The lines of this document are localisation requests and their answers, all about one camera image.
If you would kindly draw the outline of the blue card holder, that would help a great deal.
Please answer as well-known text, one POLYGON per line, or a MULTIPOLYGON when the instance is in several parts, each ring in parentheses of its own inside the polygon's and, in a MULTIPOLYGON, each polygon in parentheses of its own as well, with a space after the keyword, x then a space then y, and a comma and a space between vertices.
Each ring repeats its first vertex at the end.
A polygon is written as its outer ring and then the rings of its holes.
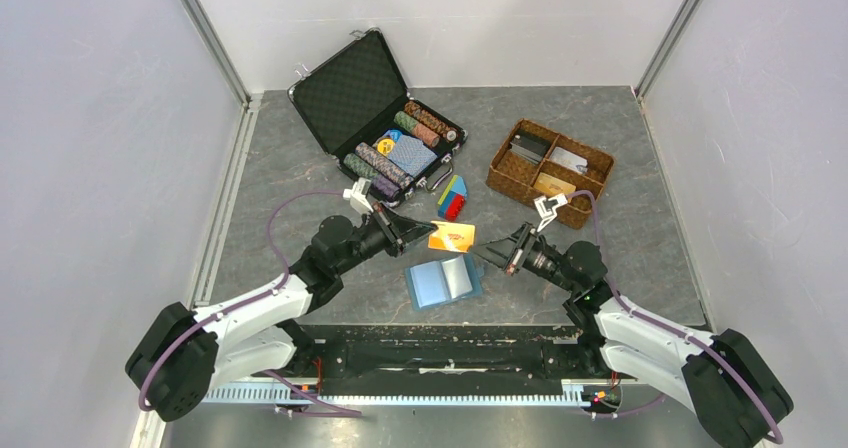
POLYGON ((414 310, 423 311, 481 296, 484 267, 470 254, 430 261, 405 269, 414 310))

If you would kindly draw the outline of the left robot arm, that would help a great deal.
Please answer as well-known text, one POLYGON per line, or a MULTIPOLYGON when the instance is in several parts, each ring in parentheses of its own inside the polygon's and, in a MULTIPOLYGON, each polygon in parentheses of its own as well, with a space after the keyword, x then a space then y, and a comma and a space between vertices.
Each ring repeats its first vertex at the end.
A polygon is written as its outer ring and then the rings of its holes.
POLYGON ((181 302, 162 308, 125 364, 139 408, 171 422, 222 384, 264 371, 306 373, 314 349, 296 319, 328 304, 345 273, 380 253, 397 258, 436 229, 381 203, 360 225, 333 215, 300 258, 265 285, 202 309, 181 302))

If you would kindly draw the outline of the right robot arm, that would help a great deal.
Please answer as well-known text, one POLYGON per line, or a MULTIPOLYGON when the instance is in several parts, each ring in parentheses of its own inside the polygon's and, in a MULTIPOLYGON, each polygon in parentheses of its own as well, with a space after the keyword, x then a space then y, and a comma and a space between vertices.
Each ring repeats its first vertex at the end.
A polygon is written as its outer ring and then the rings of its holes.
POLYGON ((611 285, 600 247, 577 241, 560 251, 529 223, 472 254, 508 275, 528 271, 568 294, 563 306, 581 330, 577 360, 591 376, 631 376, 689 409, 722 447, 781 441, 794 402, 742 333, 689 328, 652 314, 611 285))

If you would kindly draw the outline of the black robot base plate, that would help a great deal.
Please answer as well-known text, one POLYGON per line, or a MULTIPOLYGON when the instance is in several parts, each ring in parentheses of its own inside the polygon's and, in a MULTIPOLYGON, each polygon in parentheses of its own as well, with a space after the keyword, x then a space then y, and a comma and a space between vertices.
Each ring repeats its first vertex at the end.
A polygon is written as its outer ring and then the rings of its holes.
POLYGON ((326 395, 553 395, 563 380, 607 385, 611 371, 570 325, 304 325, 278 374, 326 395))

